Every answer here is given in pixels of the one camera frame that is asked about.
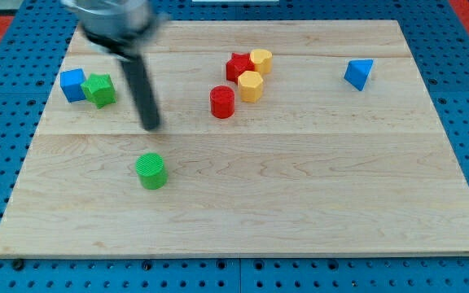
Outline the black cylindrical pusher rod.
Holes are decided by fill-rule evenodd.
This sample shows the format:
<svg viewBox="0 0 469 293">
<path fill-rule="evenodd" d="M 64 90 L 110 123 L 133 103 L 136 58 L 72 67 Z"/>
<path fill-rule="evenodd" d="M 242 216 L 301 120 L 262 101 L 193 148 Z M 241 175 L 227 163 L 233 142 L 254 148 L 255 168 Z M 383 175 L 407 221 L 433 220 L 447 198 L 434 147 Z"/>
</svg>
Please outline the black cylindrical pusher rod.
<svg viewBox="0 0 469 293">
<path fill-rule="evenodd" d="M 140 125 L 147 131 L 160 127 L 161 119 L 149 75 L 141 55 L 121 61 L 121 69 L 138 112 Z"/>
</svg>

